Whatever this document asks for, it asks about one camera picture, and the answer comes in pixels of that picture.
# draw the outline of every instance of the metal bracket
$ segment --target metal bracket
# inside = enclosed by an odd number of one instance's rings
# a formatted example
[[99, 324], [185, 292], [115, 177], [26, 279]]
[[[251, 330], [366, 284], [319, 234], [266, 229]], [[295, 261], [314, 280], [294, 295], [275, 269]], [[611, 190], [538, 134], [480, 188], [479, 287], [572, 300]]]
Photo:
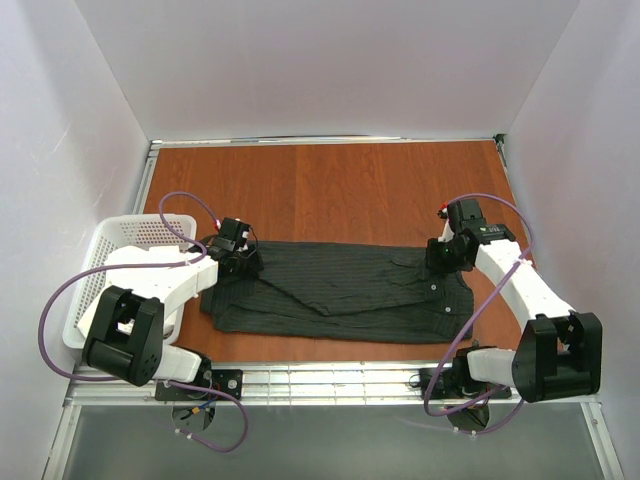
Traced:
[[[211, 370], [212, 388], [240, 400], [242, 398], [242, 375], [242, 370]], [[159, 402], [192, 402], [200, 400], [200, 398], [194, 398], [193, 393], [177, 387], [165, 386], [164, 383], [158, 382], [155, 399]]]

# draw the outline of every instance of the white panel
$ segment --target white panel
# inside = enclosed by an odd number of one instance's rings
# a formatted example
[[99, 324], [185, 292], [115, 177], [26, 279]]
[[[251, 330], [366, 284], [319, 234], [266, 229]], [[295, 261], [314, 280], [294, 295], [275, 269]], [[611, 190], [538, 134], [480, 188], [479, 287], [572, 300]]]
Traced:
[[[147, 145], [73, 1], [0, 2], [0, 478], [42, 476], [68, 382], [40, 359], [38, 317], [97, 222], [130, 209]], [[47, 335], [64, 368], [69, 301]]]
[[150, 138], [477, 137], [578, 0], [77, 0]]
[[551, 286], [604, 326], [604, 414], [640, 478], [640, 1], [583, 0], [507, 135]]

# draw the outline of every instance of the gray floor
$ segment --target gray floor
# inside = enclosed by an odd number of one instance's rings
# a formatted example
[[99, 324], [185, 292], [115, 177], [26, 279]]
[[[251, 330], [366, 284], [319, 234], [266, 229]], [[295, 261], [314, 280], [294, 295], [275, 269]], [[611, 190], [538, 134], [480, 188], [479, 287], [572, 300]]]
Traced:
[[[494, 419], [512, 405], [494, 405]], [[170, 407], [83, 407], [65, 479], [555, 479], [603, 477], [578, 403], [525, 405], [512, 423], [472, 439], [420, 406], [248, 407], [244, 445], [227, 455], [176, 435]], [[205, 436], [240, 428], [221, 406]]]

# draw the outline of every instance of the white wall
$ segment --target white wall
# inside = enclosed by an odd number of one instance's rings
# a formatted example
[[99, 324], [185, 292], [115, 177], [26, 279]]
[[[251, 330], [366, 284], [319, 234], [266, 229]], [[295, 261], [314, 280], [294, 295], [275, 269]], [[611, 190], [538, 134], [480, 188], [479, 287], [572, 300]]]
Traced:
[[149, 138], [506, 132], [578, 0], [77, 0]]
[[[0, 2], [0, 478], [42, 476], [67, 381], [40, 359], [38, 317], [94, 226], [131, 208], [147, 146], [72, 0]], [[69, 301], [48, 329], [65, 368]]]
[[583, 0], [507, 135], [554, 288], [604, 325], [604, 414], [640, 478], [640, 1]]

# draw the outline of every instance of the black joint housing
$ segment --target black joint housing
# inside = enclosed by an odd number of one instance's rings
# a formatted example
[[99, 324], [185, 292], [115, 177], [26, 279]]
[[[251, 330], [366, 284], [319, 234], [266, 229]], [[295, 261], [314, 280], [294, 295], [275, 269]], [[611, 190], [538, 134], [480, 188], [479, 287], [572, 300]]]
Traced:
[[496, 240], [515, 241], [515, 235], [502, 224], [488, 224], [475, 199], [464, 199], [447, 205], [449, 227], [453, 238], [427, 242], [426, 267], [434, 273], [470, 272], [476, 264], [478, 248]]
[[[118, 324], [134, 321], [131, 334]], [[164, 305], [157, 298], [143, 298], [131, 290], [111, 286], [98, 302], [82, 350], [82, 360], [136, 386], [153, 378], [162, 358]]]
[[601, 363], [602, 324], [593, 313], [538, 315], [525, 326], [511, 371], [518, 393], [533, 403], [598, 392]]

